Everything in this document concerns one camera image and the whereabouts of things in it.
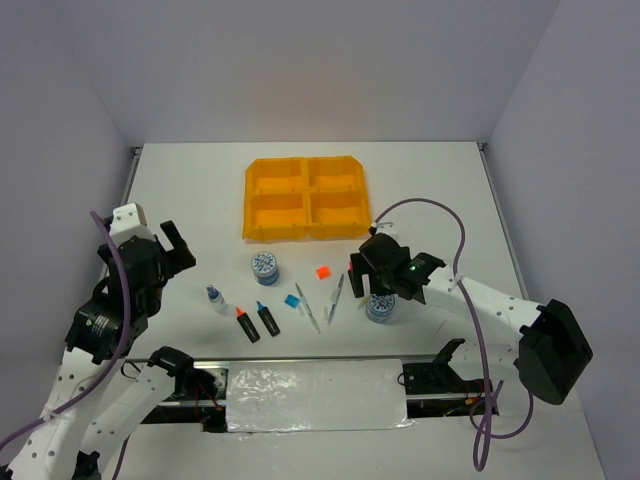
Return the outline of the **orange highlighter cap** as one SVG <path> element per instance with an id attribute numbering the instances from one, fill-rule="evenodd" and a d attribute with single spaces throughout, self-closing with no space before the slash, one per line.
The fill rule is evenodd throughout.
<path id="1" fill-rule="evenodd" d="M 318 268 L 316 270 L 316 274 L 320 280 L 326 279 L 331 276 L 330 269 L 326 266 Z"/>

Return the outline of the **round blue-white tin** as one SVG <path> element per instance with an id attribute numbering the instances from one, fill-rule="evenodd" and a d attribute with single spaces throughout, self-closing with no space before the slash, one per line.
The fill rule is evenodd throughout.
<path id="1" fill-rule="evenodd" d="M 391 318 L 395 306 L 394 295 L 371 294 L 366 302 L 365 314 L 371 322 L 382 324 Z"/>
<path id="2" fill-rule="evenodd" d="M 279 279 L 278 262 L 271 252 L 262 251 L 256 253 L 251 259 L 251 269 L 260 285 L 270 286 Z"/>

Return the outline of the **small glue bottle blue cap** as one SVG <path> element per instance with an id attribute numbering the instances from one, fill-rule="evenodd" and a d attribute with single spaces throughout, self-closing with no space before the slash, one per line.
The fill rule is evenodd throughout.
<path id="1" fill-rule="evenodd" d="M 206 286 L 206 293 L 209 302 L 214 310 L 221 316 L 233 317 L 234 310 L 225 300 L 223 294 L 213 285 Z"/>

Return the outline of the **black highlighter orange tip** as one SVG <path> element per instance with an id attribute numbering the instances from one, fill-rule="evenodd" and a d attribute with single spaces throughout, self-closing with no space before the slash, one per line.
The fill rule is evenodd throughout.
<path id="1" fill-rule="evenodd" d="M 258 342 L 260 340 L 260 335 L 254 323 L 248 316 L 248 314 L 244 310 L 242 310 L 240 307 L 236 307 L 235 311 L 236 311 L 236 320 L 241 326 L 246 337 L 249 339 L 251 343 Z"/>

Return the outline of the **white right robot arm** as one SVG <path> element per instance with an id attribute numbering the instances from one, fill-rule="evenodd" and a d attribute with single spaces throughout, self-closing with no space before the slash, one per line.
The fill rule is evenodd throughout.
<path id="1" fill-rule="evenodd" d="M 593 350 L 573 311 L 507 295 L 456 273 L 425 252 L 410 253 L 393 237 L 377 233 L 350 255 L 353 294 L 364 296 L 363 279 L 374 295 L 396 295 L 458 316 L 470 315 L 517 348 L 515 368 L 537 399 L 562 404 L 593 359 Z"/>

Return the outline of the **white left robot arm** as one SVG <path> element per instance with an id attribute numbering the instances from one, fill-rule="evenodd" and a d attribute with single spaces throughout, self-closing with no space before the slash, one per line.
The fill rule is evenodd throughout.
<path id="1" fill-rule="evenodd" d="M 159 403 L 195 389 L 193 358 L 164 346 L 114 403 L 99 408 L 133 343 L 159 312 L 164 287 L 196 260 L 171 221 L 160 226 L 170 249 L 139 219 L 126 223 L 115 214 L 95 222 L 105 240 L 98 254 L 108 274 L 75 313 L 40 417 L 2 440 L 7 446 L 26 439 L 2 466 L 4 479 L 99 479 L 111 459 L 123 458 L 129 437 Z"/>

